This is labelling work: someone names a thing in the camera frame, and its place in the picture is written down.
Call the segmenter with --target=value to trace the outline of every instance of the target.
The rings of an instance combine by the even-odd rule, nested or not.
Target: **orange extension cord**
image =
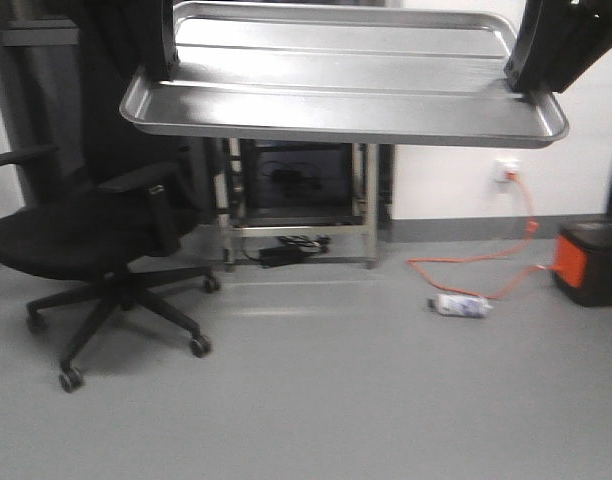
[[[441,283],[438,283],[435,280],[433,280],[431,276],[419,265],[420,263],[479,262],[481,260],[491,260],[494,258],[507,257],[509,255],[517,253],[523,250],[524,248],[526,248],[526,246],[532,241],[533,236],[535,235],[535,232],[539,228],[539,223],[535,219],[535,214],[533,210],[533,201],[532,201],[530,192],[528,191],[528,188],[526,188],[526,185],[524,185],[524,183],[519,179],[517,174],[509,173],[507,174],[507,178],[511,180],[512,182],[515,182],[519,186],[519,188],[521,189],[524,195],[524,199],[526,201],[526,209],[528,210],[528,219],[526,220],[526,229],[524,233],[524,238],[514,247],[507,248],[506,250],[502,250],[500,252],[492,253],[489,255],[478,255],[475,257],[466,257],[466,258],[409,258],[407,260],[407,263],[411,267],[413,267],[415,270],[417,270],[421,274],[421,276],[424,277],[424,279],[428,283],[430,283],[433,287],[438,288],[440,290],[447,291],[447,292],[460,293],[463,295],[472,295],[474,297],[484,297],[489,300],[499,300],[500,298],[502,298],[503,296],[511,292],[515,287],[517,287],[517,285],[519,285],[522,282],[522,280],[524,280],[531,273],[538,271],[538,270],[552,270],[553,269],[552,266],[532,265],[530,267],[523,269],[521,272],[515,275],[515,277],[513,277],[513,279],[510,282],[508,282],[504,287],[502,287],[495,293],[492,293],[489,295],[483,295],[479,292],[475,292],[471,290],[464,290],[461,288],[453,288],[453,287],[448,287],[446,285],[442,285]]]

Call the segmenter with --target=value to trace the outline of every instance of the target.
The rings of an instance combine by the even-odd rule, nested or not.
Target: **gray baseboard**
[[[601,215],[539,217],[535,238],[555,238],[562,223],[596,219]],[[525,217],[440,218],[392,220],[386,239],[394,243],[477,241],[524,236]]]

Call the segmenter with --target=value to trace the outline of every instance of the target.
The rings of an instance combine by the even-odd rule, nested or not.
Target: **electrical outlet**
[[[509,173],[519,173],[519,161],[508,158],[498,158],[495,165],[495,181],[499,183],[510,182]]]

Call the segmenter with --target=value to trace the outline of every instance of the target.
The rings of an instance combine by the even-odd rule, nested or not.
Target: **office chair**
[[[128,80],[94,40],[82,35],[79,45],[81,142],[91,188],[0,219],[0,263],[43,278],[86,282],[28,303],[32,333],[47,327],[40,310],[97,299],[59,359],[59,381],[69,393],[83,384],[73,359],[117,307],[151,310],[190,333],[195,356],[208,354],[211,343],[199,325],[149,288],[194,277],[204,278],[206,292],[220,288],[207,266],[148,273],[129,268],[140,257],[178,250],[180,237],[198,225],[200,206],[185,181],[184,139],[144,134],[120,117]],[[42,145],[5,153],[0,165],[41,169],[55,149]]]

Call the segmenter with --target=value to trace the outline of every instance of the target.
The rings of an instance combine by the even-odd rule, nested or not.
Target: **metal tray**
[[[568,124],[513,93],[515,33],[479,13],[189,1],[172,81],[138,71],[121,104],[164,135],[540,148]]]

